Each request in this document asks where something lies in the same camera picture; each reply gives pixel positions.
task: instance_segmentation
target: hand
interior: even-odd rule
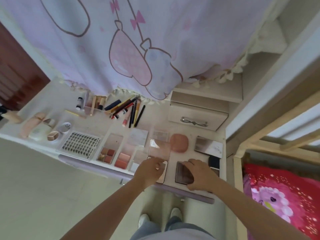
[[[214,186],[221,179],[205,162],[189,159],[188,161],[184,161],[183,165],[190,170],[194,178],[194,182],[187,185],[189,190],[203,190],[214,193]]]
[[[163,159],[152,157],[144,160],[134,173],[133,180],[143,187],[143,190],[156,183],[163,174],[165,167]]]

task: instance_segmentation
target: floor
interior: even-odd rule
[[[22,145],[0,139],[0,239],[58,240],[120,188],[118,180],[65,165]],[[184,221],[225,239],[225,207],[148,188],[132,204],[112,240],[130,239],[141,213],[164,227],[173,207]]]

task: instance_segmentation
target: brown door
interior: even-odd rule
[[[20,110],[50,82],[0,23],[0,103]]]

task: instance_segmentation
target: white shoe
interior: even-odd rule
[[[181,213],[181,210],[179,210],[179,208],[172,209],[171,214],[170,214],[170,218],[172,218],[173,216],[177,216],[183,222],[182,213]]]
[[[140,228],[143,225],[143,223],[149,222],[149,221],[150,221],[150,218],[147,214],[141,215],[138,221],[138,228]]]

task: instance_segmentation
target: jeans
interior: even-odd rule
[[[183,223],[181,221],[181,219],[178,218],[177,216],[173,216],[172,218],[170,218],[170,220],[167,222],[167,224],[165,226],[165,230],[164,231],[166,232],[166,231],[170,231],[170,230],[183,229],[183,228],[202,231],[202,232],[212,236],[210,233],[208,233],[207,231],[203,230],[201,227],[198,227],[198,226],[196,226],[194,224],[190,224],[190,223]],[[143,237],[146,237],[148,235],[155,234],[155,233],[159,233],[159,232],[161,232],[161,229],[156,223],[154,223],[152,221],[146,221],[133,234],[133,236],[130,238],[130,240],[138,240],[140,238],[143,238]]]

